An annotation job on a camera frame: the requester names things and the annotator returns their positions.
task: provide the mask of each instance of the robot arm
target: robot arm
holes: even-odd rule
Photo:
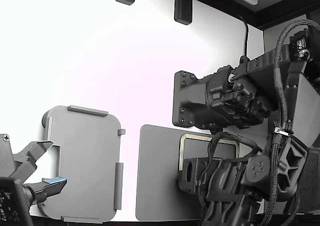
[[[31,142],[20,153],[12,154],[9,136],[2,134],[0,138],[0,225],[33,226],[30,207],[61,193],[67,179],[56,177],[24,184],[37,169],[36,161],[53,143]]]
[[[235,69],[226,66],[199,80],[188,72],[175,75],[173,124],[215,134],[208,158],[187,158],[178,173],[180,190],[198,194],[202,225],[249,226],[262,199],[269,201],[262,225],[269,223],[276,201],[296,196],[287,222],[298,211],[299,177],[320,135],[320,51],[308,30],[282,45],[285,35],[302,23],[320,29],[309,20],[296,22],[284,30],[276,49],[251,61],[241,57]],[[245,129],[265,118],[273,125],[262,154],[255,148],[243,158],[214,158],[219,139],[249,141],[222,132],[224,128]]]

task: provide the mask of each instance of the white backdrop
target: white backdrop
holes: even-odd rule
[[[174,0],[0,0],[2,98],[0,132],[14,153],[43,139],[43,114],[57,105],[109,111],[127,134],[122,210],[113,220],[135,221],[139,130],[173,127],[175,72],[198,78],[243,54],[241,21],[193,3],[193,23],[174,21]],[[263,32],[250,27],[248,56],[264,53]],[[249,133],[262,144],[266,125]],[[53,150],[38,161],[27,182],[54,177]],[[40,215],[32,207],[33,215]]]

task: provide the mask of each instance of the gray plastic board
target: gray plastic board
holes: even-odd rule
[[[180,142],[185,134],[206,138],[212,136],[159,126],[142,126],[136,194],[138,220],[175,221],[200,218],[197,196],[183,193],[177,186]],[[184,140],[184,158],[207,157],[207,146],[207,141],[187,137]],[[236,153],[235,145],[219,144],[214,156],[235,158]]]
[[[67,184],[38,204],[40,210],[67,222],[111,220],[121,208],[122,192],[118,134],[124,131],[117,118],[105,111],[57,106],[43,116],[42,124],[45,139],[59,146],[58,176]]]

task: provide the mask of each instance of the wire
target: wire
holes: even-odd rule
[[[244,39],[244,55],[247,56],[248,51],[248,35],[249,35],[249,26],[247,22],[244,20],[244,18],[237,14],[237,16],[243,21],[245,26],[245,39]]]
[[[247,22],[245,21],[245,19],[240,16],[239,14],[237,13],[234,13],[232,11],[229,11],[228,9],[226,9],[226,12],[229,14],[229,15],[233,15],[233,17],[240,19],[241,21],[243,21],[244,23],[244,26],[245,26],[245,38],[244,38],[244,55],[247,56],[247,50],[248,50],[248,35],[249,35],[249,26],[247,24]]]
[[[277,194],[278,194],[278,153],[280,148],[280,143],[278,143],[279,138],[277,137],[280,134],[277,134],[273,139],[272,145],[272,154],[271,154],[271,181],[272,187],[270,189],[270,198],[269,204],[266,210],[266,214],[260,224],[260,226],[268,225],[272,214],[275,209],[275,204],[277,201]]]
[[[201,195],[201,184],[202,184],[202,180],[203,180],[206,172],[209,170],[209,168],[211,166],[212,159],[213,159],[214,153],[217,148],[217,144],[219,143],[220,139],[222,139],[222,138],[229,138],[231,140],[234,140],[236,142],[239,142],[239,143],[242,143],[244,145],[251,147],[252,151],[249,154],[257,154],[258,152],[262,152],[262,149],[260,147],[258,147],[257,144],[254,141],[252,141],[251,139],[248,139],[248,138],[245,138],[245,137],[242,137],[237,134],[230,133],[230,132],[218,132],[217,134],[215,134],[212,137],[212,139],[209,142],[208,147],[207,147],[208,164],[198,179],[197,194],[198,194],[198,198],[199,198],[201,205],[205,208],[207,208],[208,205],[207,205],[205,199]]]
[[[287,220],[283,224],[281,224],[281,226],[288,226],[294,220],[294,218],[298,213],[299,207],[300,207],[300,195],[299,195],[299,191],[297,190],[295,192],[295,205],[294,205],[293,212],[287,218]]]

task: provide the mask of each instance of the screw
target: screw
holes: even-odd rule
[[[3,136],[3,140],[4,140],[5,142],[9,142],[9,140],[10,140],[9,135],[8,135],[8,134],[5,134],[5,135]]]

